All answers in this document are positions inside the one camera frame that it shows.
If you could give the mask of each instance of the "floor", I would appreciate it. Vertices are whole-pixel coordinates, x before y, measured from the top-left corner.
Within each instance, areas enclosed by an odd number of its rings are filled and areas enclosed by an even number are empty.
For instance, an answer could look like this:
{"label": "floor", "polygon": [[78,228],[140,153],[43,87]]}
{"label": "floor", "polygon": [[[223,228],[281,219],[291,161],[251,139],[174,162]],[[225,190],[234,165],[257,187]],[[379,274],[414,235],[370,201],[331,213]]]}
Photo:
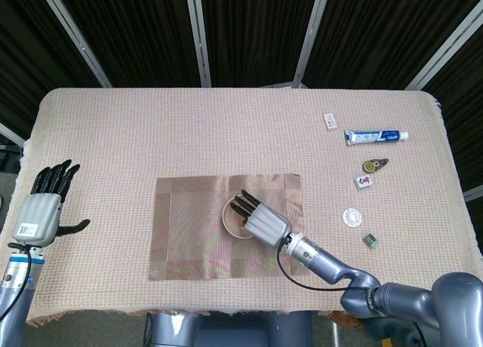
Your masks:
{"label": "floor", "polygon": [[[14,191],[17,175],[0,173],[0,196],[3,205],[0,209],[0,230],[3,228],[11,194]],[[115,312],[76,312],[52,321],[43,327],[26,326],[25,347],[51,345],[139,347],[143,341],[144,317],[132,317]],[[314,346],[332,346],[331,322],[314,315],[312,323]],[[340,328],[340,347],[380,347],[381,343],[372,339],[366,332]]]}

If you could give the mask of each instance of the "table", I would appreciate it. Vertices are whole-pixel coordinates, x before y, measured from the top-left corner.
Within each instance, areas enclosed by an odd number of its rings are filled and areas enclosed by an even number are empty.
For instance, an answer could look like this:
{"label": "table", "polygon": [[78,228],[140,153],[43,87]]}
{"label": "table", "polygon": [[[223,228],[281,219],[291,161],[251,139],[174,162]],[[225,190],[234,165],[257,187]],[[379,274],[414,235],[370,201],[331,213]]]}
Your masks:
{"label": "table", "polygon": [[[332,112],[338,128],[328,131]],[[346,146],[347,129],[396,129],[409,140]],[[437,102],[424,92],[307,89],[58,89],[42,101],[11,208],[5,247],[35,175],[71,158],[81,164],[62,225],[83,232],[45,248],[32,321],[80,309],[334,310],[340,293],[301,290],[283,278],[148,281],[159,177],[296,173],[306,235],[381,283],[430,287],[440,275],[481,277],[481,254]],[[374,185],[357,190],[363,161],[388,158]],[[347,207],[363,224],[343,224]],[[362,237],[372,233],[371,250]],[[323,286],[314,276],[305,284]]]}

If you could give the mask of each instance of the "small round object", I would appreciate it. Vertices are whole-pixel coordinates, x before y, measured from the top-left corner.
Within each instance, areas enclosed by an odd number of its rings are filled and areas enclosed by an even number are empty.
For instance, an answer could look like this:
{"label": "small round object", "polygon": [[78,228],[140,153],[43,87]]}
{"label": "small round object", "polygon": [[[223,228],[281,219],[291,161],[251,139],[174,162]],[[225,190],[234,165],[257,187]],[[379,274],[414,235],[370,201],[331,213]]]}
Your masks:
{"label": "small round object", "polygon": [[235,197],[228,200],[223,208],[223,214],[221,219],[223,221],[223,226],[227,232],[233,235],[235,238],[249,239],[253,238],[253,235],[245,230],[243,225],[243,217],[238,215],[230,206],[230,202],[235,202]]}
{"label": "small round object", "polygon": [[366,161],[362,164],[362,170],[367,174],[376,172],[376,165],[372,161]]}
{"label": "small round object", "polygon": [[356,228],[362,224],[362,215],[359,210],[356,209],[345,209],[342,214],[342,219],[344,220],[344,223],[351,228]]}

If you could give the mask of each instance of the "round white object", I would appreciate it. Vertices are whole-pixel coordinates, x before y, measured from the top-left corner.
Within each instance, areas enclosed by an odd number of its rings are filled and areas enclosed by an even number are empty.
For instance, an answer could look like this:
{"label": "round white object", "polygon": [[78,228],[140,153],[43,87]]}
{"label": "round white object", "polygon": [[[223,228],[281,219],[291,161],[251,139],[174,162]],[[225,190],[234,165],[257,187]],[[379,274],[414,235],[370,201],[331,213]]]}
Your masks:
{"label": "round white object", "polygon": [[342,214],[342,219],[344,220],[344,223],[351,228],[356,228],[362,224],[362,215],[359,210],[356,209],[345,209]]}

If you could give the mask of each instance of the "blue text on toothpaste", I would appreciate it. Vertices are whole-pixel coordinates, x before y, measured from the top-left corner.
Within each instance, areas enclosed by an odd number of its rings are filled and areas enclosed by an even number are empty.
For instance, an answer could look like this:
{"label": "blue text on toothpaste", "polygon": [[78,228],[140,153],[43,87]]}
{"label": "blue text on toothpaste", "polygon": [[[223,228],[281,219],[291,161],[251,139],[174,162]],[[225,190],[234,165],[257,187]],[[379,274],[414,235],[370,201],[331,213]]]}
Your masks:
{"label": "blue text on toothpaste", "polygon": [[346,143],[357,145],[372,142],[398,142],[407,140],[408,132],[399,131],[346,131]]}

